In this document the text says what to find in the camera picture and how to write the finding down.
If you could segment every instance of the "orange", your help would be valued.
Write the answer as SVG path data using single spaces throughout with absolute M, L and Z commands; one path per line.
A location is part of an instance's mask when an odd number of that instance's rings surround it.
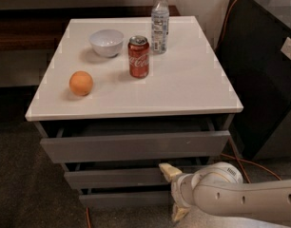
M 69 88 L 72 93 L 78 96 L 85 96 L 93 86 L 92 77 L 85 71 L 76 71 L 69 80 Z

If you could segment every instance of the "soda can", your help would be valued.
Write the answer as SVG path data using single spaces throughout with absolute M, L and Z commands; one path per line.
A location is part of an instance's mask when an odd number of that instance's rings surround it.
M 142 35 L 129 39 L 128 43 L 129 73 L 135 78 L 145 78 L 148 74 L 149 43 Z

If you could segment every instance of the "plastic water bottle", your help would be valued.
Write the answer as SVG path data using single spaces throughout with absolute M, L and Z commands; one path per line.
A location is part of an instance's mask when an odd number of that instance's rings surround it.
M 167 48 L 169 10 L 166 0 L 156 0 L 151 13 L 152 50 L 165 53 Z

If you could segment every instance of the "gray floor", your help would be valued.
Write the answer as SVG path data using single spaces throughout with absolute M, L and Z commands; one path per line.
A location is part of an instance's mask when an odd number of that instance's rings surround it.
M 41 148 L 32 123 L 0 123 L 0 227 L 87 227 L 86 208 Z M 283 179 L 291 179 L 291 158 L 262 161 Z M 253 182 L 275 178 L 246 165 Z M 91 210 L 92 226 L 98 227 L 267 227 L 280 225 L 246 218 L 218 218 L 192 209 L 179 223 L 171 221 L 171 207 Z

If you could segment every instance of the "white robotic arm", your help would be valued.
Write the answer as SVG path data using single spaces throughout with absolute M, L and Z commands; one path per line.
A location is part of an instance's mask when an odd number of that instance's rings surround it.
M 242 217 L 291 226 L 291 180 L 243 183 L 239 170 L 219 162 L 194 174 L 161 163 L 175 200 L 173 220 L 182 219 L 191 206 L 213 216 Z

